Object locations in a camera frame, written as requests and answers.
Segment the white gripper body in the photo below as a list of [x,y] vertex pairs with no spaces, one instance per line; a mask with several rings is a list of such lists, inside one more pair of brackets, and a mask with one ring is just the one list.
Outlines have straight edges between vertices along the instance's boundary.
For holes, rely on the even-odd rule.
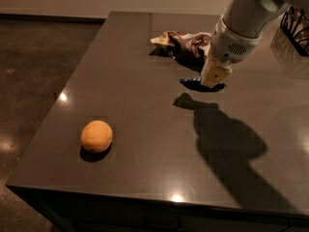
[[220,17],[213,30],[210,53],[219,61],[238,63],[249,56],[260,40],[260,37],[249,38],[235,33]]

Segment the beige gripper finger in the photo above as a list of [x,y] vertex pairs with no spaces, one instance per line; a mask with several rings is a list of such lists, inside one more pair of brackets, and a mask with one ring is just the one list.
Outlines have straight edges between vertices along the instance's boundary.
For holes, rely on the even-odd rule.
[[212,88],[231,73],[231,62],[229,60],[221,61],[209,55],[201,71],[201,84]]

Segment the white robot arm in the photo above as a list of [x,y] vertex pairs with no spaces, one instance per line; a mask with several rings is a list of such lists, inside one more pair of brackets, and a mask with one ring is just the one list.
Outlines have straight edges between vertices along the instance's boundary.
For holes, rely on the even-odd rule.
[[201,84],[213,87],[260,43],[267,25],[289,6],[308,13],[309,0],[233,0],[215,25]]

